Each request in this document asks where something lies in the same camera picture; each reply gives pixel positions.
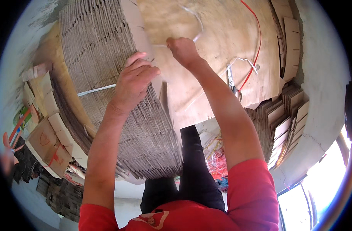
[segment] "hand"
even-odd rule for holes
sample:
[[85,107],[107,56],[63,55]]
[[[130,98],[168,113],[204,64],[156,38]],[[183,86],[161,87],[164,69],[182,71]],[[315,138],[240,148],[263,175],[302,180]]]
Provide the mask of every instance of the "hand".
[[128,114],[146,96],[146,88],[155,76],[160,74],[158,67],[143,60],[146,52],[137,52],[127,59],[116,85],[116,94],[108,106],[118,113]]
[[188,69],[193,62],[201,59],[195,47],[195,43],[188,38],[168,38],[166,42],[173,57],[186,69]]

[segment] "window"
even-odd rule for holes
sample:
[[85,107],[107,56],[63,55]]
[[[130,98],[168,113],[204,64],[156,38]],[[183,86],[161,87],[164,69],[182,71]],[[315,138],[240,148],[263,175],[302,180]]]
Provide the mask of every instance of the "window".
[[[351,142],[342,135],[350,149]],[[345,174],[345,165],[336,141],[326,151],[320,162],[311,167],[307,176],[278,196],[286,231],[310,230],[321,221],[336,195]]]

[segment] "cardboard box with red marking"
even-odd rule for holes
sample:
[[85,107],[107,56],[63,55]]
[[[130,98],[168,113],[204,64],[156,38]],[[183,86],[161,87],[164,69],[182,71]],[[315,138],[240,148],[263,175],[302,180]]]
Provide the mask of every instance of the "cardboard box with red marking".
[[60,143],[47,118],[39,122],[25,143],[40,164],[53,177],[63,177],[72,157]]

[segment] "black pants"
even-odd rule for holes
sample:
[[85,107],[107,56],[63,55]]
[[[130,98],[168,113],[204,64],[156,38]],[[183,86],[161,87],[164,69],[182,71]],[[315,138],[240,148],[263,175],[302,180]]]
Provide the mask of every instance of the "black pants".
[[181,139],[184,163],[179,191],[174,178],[146,180],[141,212],[151,213],[158,206],[175,200],[191,200],[225,212],[222,193],[207,169],[196,127],[181,129]]

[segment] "red t-shirt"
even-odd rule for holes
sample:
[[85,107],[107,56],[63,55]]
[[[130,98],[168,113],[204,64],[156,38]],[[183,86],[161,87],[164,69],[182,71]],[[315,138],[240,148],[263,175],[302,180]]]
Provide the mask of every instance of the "red t-shirt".
[[[120,230],[278,230],[279,204],[264,161],[247,160],[229,171],[227,206],[224,213],[193,201],[173,201],[158,207],[163,212],[142,214]],[[93,204],[81,206],[78,227],[118,230],[113,211]]]

